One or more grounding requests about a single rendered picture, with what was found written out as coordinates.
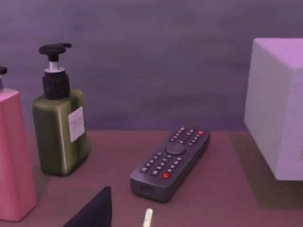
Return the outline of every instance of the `green bottle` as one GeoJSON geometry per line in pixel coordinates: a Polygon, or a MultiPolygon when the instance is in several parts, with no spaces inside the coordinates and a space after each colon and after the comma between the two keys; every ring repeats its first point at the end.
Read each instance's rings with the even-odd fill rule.
{"type": "Polygon", "coordinates": [[[39,48],[47,55],[49,68],[43,77],[44,95],[32,104],[41,170],[50,175],[72,173],[87,158],[90,145],[83,111],[83,93],[70,89],[69,78],[59,67],[59,54],[71,44],[50,44],[39,48]]]}

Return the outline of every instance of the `bottle label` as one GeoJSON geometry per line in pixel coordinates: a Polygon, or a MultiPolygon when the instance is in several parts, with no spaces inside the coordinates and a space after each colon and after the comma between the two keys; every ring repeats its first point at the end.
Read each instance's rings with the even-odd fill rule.
{"type": "Polygon", "coordinates": [[[83,107],[78,108],[70,115],[68,115],[68,122],[70,125],[70,138],[71,138],[71,142],[73,143],[77,138],[82,136],[85,132],[83,107]]]}

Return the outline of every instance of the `white box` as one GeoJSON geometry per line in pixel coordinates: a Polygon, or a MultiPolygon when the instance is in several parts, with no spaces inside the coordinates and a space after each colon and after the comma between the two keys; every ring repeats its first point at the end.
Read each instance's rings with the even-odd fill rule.
{"type": "Polygon", "coordinates": [[[254,40],[244,122],[277,180],[303,180],[303,39],[254,40]]]}

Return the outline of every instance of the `pump bottle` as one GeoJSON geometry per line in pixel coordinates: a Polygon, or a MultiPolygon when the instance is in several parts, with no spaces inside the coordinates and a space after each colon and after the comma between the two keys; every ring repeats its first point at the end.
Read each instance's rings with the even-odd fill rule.
{"type": "Polygon", "coordinates": [[[36,205],[36,191],[20,94],[3,88],[0,67],[0,220],[20,221],[36,205]]]}
{"type": "Polygon", "coordinates": [[[49,68],[43,77],[44,94],[32,104],[41,170],[49,175],[71,174],[90,150],[85,130],[83,93],[70,89],[69,77],[59,66],[59,54],[71,44],[49,44],[39,48],[47,55],[49,68]]]}

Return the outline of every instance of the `pink table surface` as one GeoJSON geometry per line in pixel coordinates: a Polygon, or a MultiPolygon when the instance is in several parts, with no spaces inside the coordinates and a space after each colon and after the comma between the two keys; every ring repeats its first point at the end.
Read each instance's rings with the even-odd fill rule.
{"type": "Polygon", "coordinates": [[[38,170],[33,134],[29,134],[39,204],[21,222],[0,227],[62,227],[103,187],[112,187],[112,227],[140,227],[147,208],[151,227],[301,227],[303,210],[262,209],[230,140],[213,132],[209,149],[168,204],[132,195],[129,174],[168,135],[167,131],[91,131],[93,151],[68,177],[38,170]]]}

